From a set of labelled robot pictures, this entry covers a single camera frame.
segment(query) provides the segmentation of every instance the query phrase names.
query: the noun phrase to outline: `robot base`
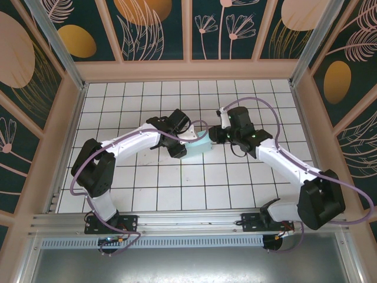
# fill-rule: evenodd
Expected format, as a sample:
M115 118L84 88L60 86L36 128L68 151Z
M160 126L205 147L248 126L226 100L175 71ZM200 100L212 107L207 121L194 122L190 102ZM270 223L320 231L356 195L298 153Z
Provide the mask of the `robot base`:
M137 218L137 215L120 215L116 228L136 232ZM120 234L119 232L116 232L104 226L96 216L87 217L84 233L86 235Z

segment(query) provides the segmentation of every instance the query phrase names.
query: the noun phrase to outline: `light blue block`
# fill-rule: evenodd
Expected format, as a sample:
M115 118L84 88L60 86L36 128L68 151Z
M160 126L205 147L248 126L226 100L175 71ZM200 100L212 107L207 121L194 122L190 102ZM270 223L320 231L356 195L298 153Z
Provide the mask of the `light blue block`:
M206 131L200 131L198 133L198 136L201 137L204 135ZM202 154L203 152L209 152L212 149L212 142L210 139L210 135L207 134L204 138L201 140L195 141L194 143L186 143L186 150L187 154L181 159L190 158L198 154Z

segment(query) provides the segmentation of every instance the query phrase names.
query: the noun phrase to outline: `white grid floor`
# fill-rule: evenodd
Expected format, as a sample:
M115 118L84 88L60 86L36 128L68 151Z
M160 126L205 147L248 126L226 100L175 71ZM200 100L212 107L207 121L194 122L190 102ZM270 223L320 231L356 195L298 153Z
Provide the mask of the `white grid floor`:
M283 124L279 143L313 165L286 80L90 84L57 212L90 210L82 196L71 196L69 192L70 168L86 140L113 139L150 117L169 116L176 108L191 121L202 119L215 126L220 124L215 113L220 106L248 96L262 98L276 108ZM240 104L249 109L257 129L275 136L275 118L268 108L252 100ZM234 148L242 155L237 146ZM165 148L139 152L115 168L111 197L120 212L235 209L258 208L292 190L268 165L251 156L236 157L229 144L214 144L212 151L183 160L171 159Z

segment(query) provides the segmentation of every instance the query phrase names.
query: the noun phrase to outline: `dark green wallpaper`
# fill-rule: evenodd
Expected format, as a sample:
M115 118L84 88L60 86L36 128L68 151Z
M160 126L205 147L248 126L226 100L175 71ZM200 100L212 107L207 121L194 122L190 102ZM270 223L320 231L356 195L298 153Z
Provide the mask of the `dark green wallpaper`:
M293 31L284 25L282 21L284 1L279 0L276 5L260 59L298 59L313 32L312 29Z
M355 186L377 205L377 100L338 135L338 141Z
M115 60L94 0L41 3L75 62Z
M61 77L10 0L0 2L0 25L8 43L0 50L0 90L43 129Z
M125 61L183 59L181 0L115 2L106 0Z
M317 60L319 54L322 52L322 49L323 49L323 46L326 44L327 40L329 39L329 37L331 36L334 28L336 27L336 25L338 24L340 18L342 17L343 13L344 13L344 10L347 8L348 4L349 4L349 1L350 0L345 0L343 5L342 5L342 8L340 9L340 12L338 13L337 17L335 18L335 20L333 21L328 33L326 34L325 38L323 39L320 47L317 49L317 52L314 54L312 60L310 61L309 63L309 68L312 68L313 64L315 63L315 61Z
M14 213L39 138L0 106L0 210Z
M238 2L243 5L233 1L232 6L225 7L218 0L193 0L194 60L251 59L267 1Z
M314 79L333 126L377 83L377 4L359 1Z
M377 243L377 221L371 222L369 225L371 226L373 236L375 237Z
M8 227L0 225L0 251L1 251L2 244L4 243L7 231L8 231Z

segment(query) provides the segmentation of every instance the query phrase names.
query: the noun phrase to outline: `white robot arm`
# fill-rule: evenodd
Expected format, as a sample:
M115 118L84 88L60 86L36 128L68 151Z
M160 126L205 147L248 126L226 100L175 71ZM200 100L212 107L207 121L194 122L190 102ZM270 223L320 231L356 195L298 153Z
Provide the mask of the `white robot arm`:
M213 142L230 142L240 146L243 152L268 164L297 188L295 193L273 199L260 209L260 216L266 226L271 221L301 221L311 229L319 229L345 210L340 185L308 173L321 173L337 179L333 171L321 172L282 147L277 147L271 134L254 129L245 107L235 107L227 111L221 108L217 115L221 119L221 125L209 130ZM305 170L293 164L282 153Z
M169 117L153 117L148 119L141 127L127 133L116 139L97 142L94 139L87 140L73 167L71 174L75 176L78 168L100 148L113 144L112 147L99 154L95 159L86 165L80 173L77 182L88 194L91 204L99 216L112 226L116 226L118 212L110 197L110 187L113 182L114 169L116 163L122 159L126 159L131 155L143 149L155 149L157 147L166 147L170 156L180 158L186 155L185 142L177 141L169 137L163 136L156 131L145 132L145 130L154 129L168 133L172 136L184 139L197 139L194 126L190 124L189 118L179 109L176 109ZM121 142L115 142L125 136Z

